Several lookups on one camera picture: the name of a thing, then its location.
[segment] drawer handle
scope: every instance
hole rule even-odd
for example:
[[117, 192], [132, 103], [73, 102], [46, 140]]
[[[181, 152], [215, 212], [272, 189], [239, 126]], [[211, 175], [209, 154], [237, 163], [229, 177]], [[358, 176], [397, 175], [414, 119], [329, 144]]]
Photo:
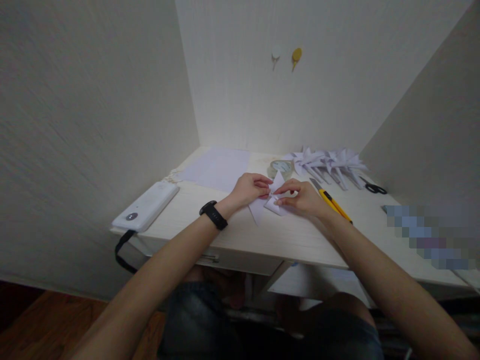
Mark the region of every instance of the drawer handle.
[[204, 262], [204, 263], [212, 263], [216, 264], [220, 261], [220, 256], [219, 255], [205, 255], [202, 254], [200, 256], [200, 259], [198, 261]]

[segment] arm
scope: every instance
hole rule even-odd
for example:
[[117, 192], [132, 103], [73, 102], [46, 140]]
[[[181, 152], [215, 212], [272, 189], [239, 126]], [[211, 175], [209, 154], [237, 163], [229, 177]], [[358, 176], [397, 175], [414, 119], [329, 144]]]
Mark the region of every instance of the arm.
[[453, 319], [410, 275], [318, 196], [309, 182], [287, 181], [275, 193], [297, 191], [278, 205], [293, 206], [325, 225], [346, 263], [420, 358], [479, 359]]
[[[268, 196], [272, 181], [243, 174], [229, 196], [215, 205], [228, 220], [257, 197]], [[127, 282], [73, 351], [72, 359], [130, 359], [157, 306], [174, 290], [217, 237], [206, 214], [162, 247]]]

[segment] smartwatch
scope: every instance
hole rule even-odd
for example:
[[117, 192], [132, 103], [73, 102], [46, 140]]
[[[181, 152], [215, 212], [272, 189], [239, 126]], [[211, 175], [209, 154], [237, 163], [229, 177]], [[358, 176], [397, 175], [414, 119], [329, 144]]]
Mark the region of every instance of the smartwatch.
[[227, 220], [224, 219], [222, 215], [217, 211], [215, 208], [215, 204], [217, 202], [215, 200], [207, 202], [202, 208], [200, 209], [200, 215], [206, 214], [210, 220], [215, 224], [218, 230], [223, 230], [229, 224]]

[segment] cable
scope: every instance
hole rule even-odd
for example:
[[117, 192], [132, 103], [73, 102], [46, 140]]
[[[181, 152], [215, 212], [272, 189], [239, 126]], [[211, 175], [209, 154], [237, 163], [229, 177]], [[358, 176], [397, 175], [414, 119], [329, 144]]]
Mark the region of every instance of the cable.
[[406, 354], [405, 354], [405, 357], [403, 358], [403, 360], [409, 360], [409, 359], [410, 359], [410, 355], [412, 355], [412, 351], [413, 351], [412, 348], [409, 347], [409, 348], [408, 348], [408, 351], [407, 351]]
[[468, 281], [466, 278], [461, 276], [457, 270], [452, 270], [450, 269], [452, 273], [454, 273], [460, 280], [462, 280], [465, 284], [470, 286], [478, 295], [480, 295], [480, 290], [476, 288], [470, 281]]
[[122, 268], [127, 270], [128, 272], [135, 274], [137, 272], [137, 269], [134, 268], [132, 265], [130, 265], [128, 262], [125, 261], [123, 257], [119, 255], [119, 251], [122, 248], [122, 246], [130, 240], [130, 238], [136, 233], [135, 230], [128, 230], [126, 233], [122, 235], [120, 238], [120, 241], [118, 244], [115, 246], [115, 260], [120, 265]]

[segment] pixelated area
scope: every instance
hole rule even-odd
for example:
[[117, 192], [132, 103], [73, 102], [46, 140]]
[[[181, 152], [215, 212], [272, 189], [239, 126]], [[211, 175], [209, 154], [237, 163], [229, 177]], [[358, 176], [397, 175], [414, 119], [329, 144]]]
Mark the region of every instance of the pixelated area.
[[438, 215], [429, 206], [385, 206], [387, 226], [407, 238], [411, 249], [441, 270], [479, 268], [478, 229], [467, 226], [461, 211]]

